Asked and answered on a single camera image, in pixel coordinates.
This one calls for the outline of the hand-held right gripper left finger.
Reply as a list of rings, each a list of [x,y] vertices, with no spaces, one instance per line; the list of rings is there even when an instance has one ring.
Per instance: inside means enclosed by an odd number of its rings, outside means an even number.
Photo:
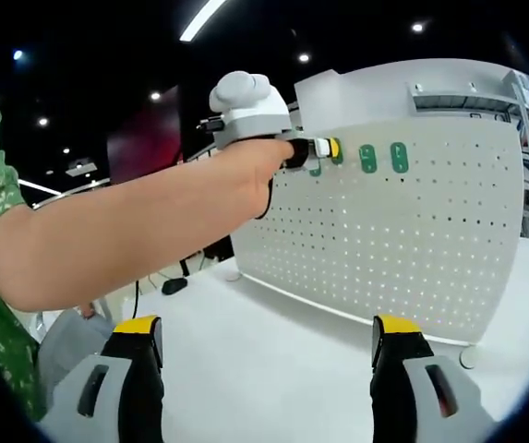
[[[162,320],[61,315],[42,340],[42,430],[53,442],[161,442]]]

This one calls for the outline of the person's left hand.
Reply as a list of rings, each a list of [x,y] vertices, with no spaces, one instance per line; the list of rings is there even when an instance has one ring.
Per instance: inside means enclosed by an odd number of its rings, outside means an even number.
[[[242,189],[247,193],[251,218],[265,213],[271,196],[269,182],[294,154],[293,146],[279,139],[249,139],[223,150],[222,159],[237,174]]]

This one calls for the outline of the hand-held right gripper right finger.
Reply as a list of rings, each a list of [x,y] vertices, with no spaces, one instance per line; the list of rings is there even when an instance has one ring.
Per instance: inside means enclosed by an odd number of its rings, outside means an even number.
[[[375,442],[484,442],[496,427],[480,388],[411,320],[373,318],[371,368]]]

